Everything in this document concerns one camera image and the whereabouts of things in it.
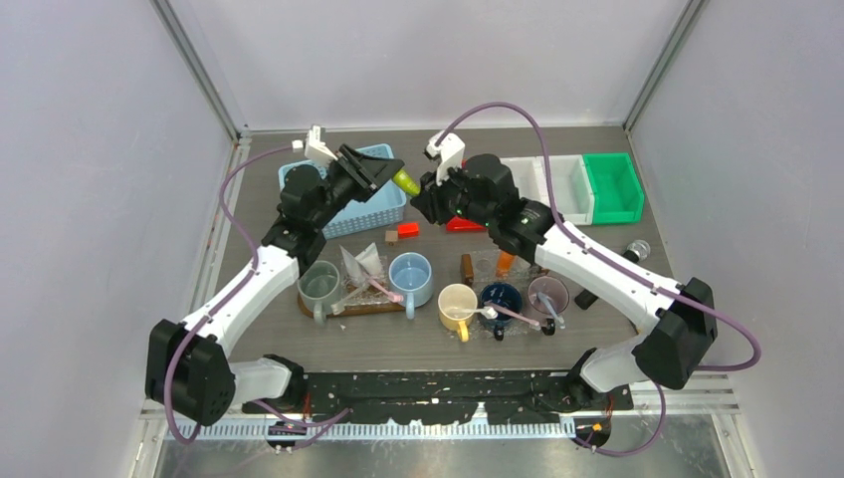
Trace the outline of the yellow-green toothpaste tube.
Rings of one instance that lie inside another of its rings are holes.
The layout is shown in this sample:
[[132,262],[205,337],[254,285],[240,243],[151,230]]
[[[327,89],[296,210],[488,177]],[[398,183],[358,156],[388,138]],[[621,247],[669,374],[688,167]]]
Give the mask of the yellow-green toothpaste tube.
[[420,194],[419,184],[404,168],[398,170],[392,176],[392,181],[409,197],[416,197]]

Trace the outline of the orange toothpaste tube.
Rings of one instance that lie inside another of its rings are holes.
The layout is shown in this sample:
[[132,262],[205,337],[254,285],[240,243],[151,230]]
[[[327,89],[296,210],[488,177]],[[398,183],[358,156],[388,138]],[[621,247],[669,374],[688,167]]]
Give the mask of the orange toothpaste tube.
[[506,278],[513,268],[516,256],[506,251],[501,251],[497,260],[495,274],[498,278]]

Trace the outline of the brown wooden holder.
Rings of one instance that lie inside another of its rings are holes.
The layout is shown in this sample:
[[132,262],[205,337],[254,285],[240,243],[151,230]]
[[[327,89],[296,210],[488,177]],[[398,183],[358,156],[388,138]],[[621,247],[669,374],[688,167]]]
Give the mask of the brown wooden holder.
[[472,256],[468,253],[461,255],[460,274],[462,283],[468,287],[472,287],[474,284],[475,274]]

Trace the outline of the white toothpaste tube red cap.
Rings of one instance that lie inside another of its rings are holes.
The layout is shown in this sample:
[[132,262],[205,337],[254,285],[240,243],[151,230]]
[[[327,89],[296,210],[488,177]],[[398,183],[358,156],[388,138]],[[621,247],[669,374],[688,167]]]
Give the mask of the white toothpaste tube red cap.
[[343,246],[339,247],[343,265],[345,267],[346,274],[350,283],[355,287],[360,287],[367,281],[367,274],[365,269],[360,265],[357,261],[356,257],[353,256],[347,249]]

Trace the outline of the dark blue mug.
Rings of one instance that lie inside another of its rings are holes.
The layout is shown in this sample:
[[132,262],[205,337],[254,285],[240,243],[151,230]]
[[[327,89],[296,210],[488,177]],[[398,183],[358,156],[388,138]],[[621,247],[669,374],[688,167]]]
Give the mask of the dark blue mug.
[[[520,291],[513,285],[503,282],[489,284],[481,290],[479,304],[486,307],[488,303],[517,314],[522,311],[524,306]],[[479,321],[481,326],[490,332],[497,342],[501,342],[505,338],[506,331],[517,322],[517,319],[512,315],[498,312],[494,319],[480,316]]]

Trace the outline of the light blue mug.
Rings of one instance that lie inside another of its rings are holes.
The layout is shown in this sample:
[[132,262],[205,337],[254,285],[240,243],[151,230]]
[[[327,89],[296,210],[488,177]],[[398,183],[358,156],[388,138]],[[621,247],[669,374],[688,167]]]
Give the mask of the light blue mug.
[[416,310],[433,296],[433,268],[422,254],[406,252],[395,257],[388,267],[388,282],[392,292],[402,296],[401,302],[408,320],[414,320]]

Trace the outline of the cream mug yellow handle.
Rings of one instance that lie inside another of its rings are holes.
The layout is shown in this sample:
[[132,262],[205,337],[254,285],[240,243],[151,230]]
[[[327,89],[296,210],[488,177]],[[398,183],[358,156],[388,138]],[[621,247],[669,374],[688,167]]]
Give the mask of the cream mug yellow handle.
[[448,331],[455,333],[462,343],[469,338],[469,324],[474,320],[478,298],[472,288],[464,284],[450,284],[437,299],[439,320]]

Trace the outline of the grey-green mug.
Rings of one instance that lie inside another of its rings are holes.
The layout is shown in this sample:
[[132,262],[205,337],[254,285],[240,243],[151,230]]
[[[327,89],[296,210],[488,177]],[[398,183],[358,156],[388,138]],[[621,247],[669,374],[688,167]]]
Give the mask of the grey-green mug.
[[317,260],[300,277],[297,286],[303,307],[318,325],[324,325],[332,314],[332,306],[342,297],[337,267],[328,261]]

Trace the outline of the clear textured acrylic holder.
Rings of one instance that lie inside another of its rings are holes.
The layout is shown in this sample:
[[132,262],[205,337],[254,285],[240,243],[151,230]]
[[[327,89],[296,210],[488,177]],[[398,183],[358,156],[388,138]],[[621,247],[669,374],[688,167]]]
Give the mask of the clear textured acrylic holder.
[[356,259],[344,259],[341,267],[341,297],[331,306],[335,313],[351,308],[389,304],[387,295],[374,286],[370,280],[387,289],[387,272],[383,257],[368,259],[360,263]]

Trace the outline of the mauve mug black handle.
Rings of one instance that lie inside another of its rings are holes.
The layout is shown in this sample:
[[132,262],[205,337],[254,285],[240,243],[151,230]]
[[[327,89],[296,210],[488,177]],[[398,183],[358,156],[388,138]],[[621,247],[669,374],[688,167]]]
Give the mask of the mauve mug black handle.
[[564,309],[564,311],[567,309],[570,301],[567,287],[559,279],[549,276],[538,277],[534,279],[527,287],[527,311],[533,318],[536,318],[538,320],[550,318],[550,316],[540,312],[535,307],[535,295],[539,292],[549,294],[561,306],[563,304],[566,304],[566,308]]

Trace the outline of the pink toothbrush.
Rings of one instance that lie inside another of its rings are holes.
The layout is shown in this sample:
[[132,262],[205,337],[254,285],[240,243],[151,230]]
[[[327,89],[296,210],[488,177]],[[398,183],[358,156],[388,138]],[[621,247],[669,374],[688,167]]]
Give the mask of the pink toothbrush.
[[368,277],[367,282],[377,291],[385,295],[389,302],[394,304],[402,304],[404,302],[404,298],[401,294],[388,290],[386,287],[381,285],[376,279]]
[[540,329],[541,328],[541,323],[539,321],[525,317],[522,314],[514,312],[514,311],[512,311],[508,308],[501,306],[501,305],[498,305],[498,304],[495,304],[495,303],[492,303],[492,302],[486,302],[485,308],[490,309],[490,310],[494,310],[499,316],[504,315],[504,316],[508,316],[512,319],[517,319],[519,321],[522,321],[522,322],[530,325],[534,329]]

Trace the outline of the grey toothbrush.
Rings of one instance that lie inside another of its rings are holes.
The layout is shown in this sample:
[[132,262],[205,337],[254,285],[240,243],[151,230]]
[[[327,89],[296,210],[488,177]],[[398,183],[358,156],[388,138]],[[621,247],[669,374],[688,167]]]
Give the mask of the grey toothbrush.
[[566,308],[566,304],[561,306],[549,294],[539,292],[535,295],[535,307],[540,312],[550,316],[553,319],[556,328],[561,330],[565,328],[566,323],[562,316],[562,312]]

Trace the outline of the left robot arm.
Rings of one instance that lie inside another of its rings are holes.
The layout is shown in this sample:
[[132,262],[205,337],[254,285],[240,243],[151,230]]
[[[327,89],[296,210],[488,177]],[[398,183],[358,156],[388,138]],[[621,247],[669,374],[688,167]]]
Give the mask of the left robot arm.
[[250,262],[205,305],[152,328],[146,397],[163,405],[168,417],[181,414],[202,426],[255,400],[269,400],[282,412],[297,410],[306,396],[300,365],[273,354],[241,362],[229,356],[264,309],[317,261],[324,227],[349,203],[372,198],[403,166],[400,159],[344,144],[326,166],[289,171],[277,219],[260,242],[248,242]]

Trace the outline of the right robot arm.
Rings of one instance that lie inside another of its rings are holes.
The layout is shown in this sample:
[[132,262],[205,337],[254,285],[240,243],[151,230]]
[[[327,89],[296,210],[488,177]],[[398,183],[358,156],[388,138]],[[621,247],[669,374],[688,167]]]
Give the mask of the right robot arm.
[[706,283],[650,273],[569,222],[555,224],[549,206],[521,196],[497,156],[473,156],[443,181],[427,172],[420,187],[411,204],[428,222],[461,217],[484,225],[502,251],[576,282],[637,328],[632,339],[585,352],[562,379],[577,406],[593,408],[612,389],[644,380],[681,389],[717,337]]

